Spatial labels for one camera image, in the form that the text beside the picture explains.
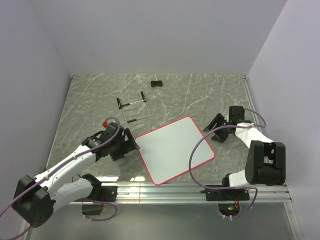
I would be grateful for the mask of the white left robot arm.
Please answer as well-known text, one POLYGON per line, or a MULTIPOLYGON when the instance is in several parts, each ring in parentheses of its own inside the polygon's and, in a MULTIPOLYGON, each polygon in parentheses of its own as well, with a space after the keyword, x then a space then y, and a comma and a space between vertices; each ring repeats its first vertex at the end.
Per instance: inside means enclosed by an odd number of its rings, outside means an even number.
POLYGON ((137 150, 139 146, 130 130, 112 123, 87 137, 59 164, 35 177, 23 176, 17 183, 12 209, 31 227, 38 228, 54 212, 75 200, 103 201, 106 197, 102 183, 93 175, 87 173, 75 182, 67 181, 101 158, 110 156, 116 161, 137 150))

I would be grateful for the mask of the yellow whiteboard eraser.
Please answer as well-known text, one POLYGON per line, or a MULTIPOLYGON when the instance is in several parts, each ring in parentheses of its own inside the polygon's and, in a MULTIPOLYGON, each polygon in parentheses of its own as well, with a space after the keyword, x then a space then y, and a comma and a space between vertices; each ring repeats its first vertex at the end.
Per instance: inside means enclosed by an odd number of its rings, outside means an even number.
POLYGON ((150 86, 152 88, 155 88, 155 87, 162 87, 163 86, 163 81, 162 80, 152 80, 150 82, 150 86))

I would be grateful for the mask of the pink framed whiteboard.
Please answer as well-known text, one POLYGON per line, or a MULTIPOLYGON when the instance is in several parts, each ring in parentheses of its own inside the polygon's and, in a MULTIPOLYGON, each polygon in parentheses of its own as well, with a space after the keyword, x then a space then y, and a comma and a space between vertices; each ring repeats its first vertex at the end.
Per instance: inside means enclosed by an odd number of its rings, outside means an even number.
POLYGON ((195 120, 185 116, 136 137, 152 183, 160 186, 187 173, 192 150, 203 136, 195 120))

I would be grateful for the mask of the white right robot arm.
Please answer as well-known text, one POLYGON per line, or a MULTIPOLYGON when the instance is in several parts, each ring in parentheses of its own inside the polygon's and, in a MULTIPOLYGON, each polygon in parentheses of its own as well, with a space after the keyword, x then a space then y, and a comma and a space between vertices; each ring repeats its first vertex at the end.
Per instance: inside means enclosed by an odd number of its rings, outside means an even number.
POLYGON ((226 200, 238 195, 238 187, 249 185, 281 186, 286 180, 286 147, 263 135, 244 114, 224 117, 218 113, 203 131, 224 127, 214 132, 212 140, 223 143, 229 135, 239 138, 247 147, 245 168, 228 173, 222 179, 220 193, 226 200))

